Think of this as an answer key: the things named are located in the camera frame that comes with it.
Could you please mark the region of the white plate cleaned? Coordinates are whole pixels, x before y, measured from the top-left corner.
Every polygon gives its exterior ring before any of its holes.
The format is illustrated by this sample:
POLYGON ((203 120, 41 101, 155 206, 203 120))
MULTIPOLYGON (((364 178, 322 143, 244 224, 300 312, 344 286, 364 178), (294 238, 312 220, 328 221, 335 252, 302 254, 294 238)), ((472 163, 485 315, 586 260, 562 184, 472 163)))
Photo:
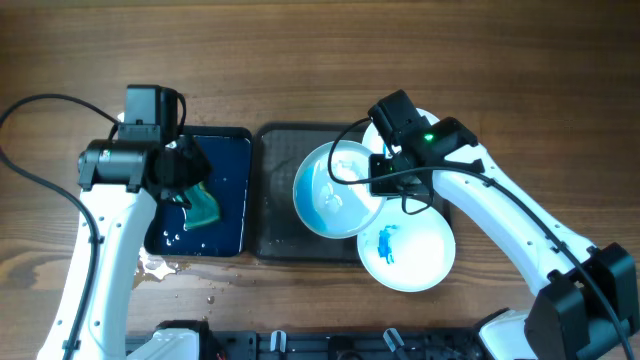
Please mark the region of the white plate cleaned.
MULTIPOLYGON (((417 111, 419 115, 424 117, 430 125, 434 125, 440 121, 436 115, 425 109, 418 108, 417 111)), ((391 139, 392 135, 387 137, 382 136, 375 125, 371 123, 364 132, 361 144, 373 154, 382 154, 386 158, 391 158, 394 154, 399 153, 402 150, 400 146, 396 145, 389 147, 387 140, 391 139)))
POLYGON ((345 239, 364 230, 386 199, 370 193, 372 152, 360 143, 325 143, 301 163, 293 183, 293 203, 303 224, 317 235, 345 239))

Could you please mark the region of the green yellow sponge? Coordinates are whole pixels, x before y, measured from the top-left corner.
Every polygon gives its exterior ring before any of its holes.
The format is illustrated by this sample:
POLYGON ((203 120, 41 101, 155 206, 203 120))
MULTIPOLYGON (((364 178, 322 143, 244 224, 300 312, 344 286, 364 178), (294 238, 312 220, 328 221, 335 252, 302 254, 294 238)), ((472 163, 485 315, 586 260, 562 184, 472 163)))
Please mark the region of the green yellow sponge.
POLYGON ((187 231, 201 228, 221 219, 217 200, 207 191, 203 182, 184 192, 191 208, 185 211, 184 227, 187 231))

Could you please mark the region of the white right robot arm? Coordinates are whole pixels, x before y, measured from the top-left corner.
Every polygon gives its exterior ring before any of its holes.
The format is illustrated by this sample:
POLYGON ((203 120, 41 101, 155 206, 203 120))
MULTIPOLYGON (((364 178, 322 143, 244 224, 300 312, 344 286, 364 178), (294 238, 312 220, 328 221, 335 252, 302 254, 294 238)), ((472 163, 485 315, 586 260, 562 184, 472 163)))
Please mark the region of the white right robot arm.
POLYGON ((487 319, 480 342, 494 359, 597 359, 626 355, 639 331, 633 257, 619 244, 598 248, 559 223, 495 163, 455 118, 381 118, 364 145, 375 189, 437 193, 471 218, 514 263, 535 297, 531 309, 487 319))

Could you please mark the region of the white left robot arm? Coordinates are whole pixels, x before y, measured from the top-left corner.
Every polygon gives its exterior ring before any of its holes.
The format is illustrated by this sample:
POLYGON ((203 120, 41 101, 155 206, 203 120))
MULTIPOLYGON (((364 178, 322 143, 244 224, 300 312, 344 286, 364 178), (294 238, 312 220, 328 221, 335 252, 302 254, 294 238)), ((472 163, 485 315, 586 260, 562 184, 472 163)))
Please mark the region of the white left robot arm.
POLYGON ((78 160, 83 211, 54 323, 40 359, 123 359, 139 250, 157 204, 203 181, 196 140, 94 140, 78 160))

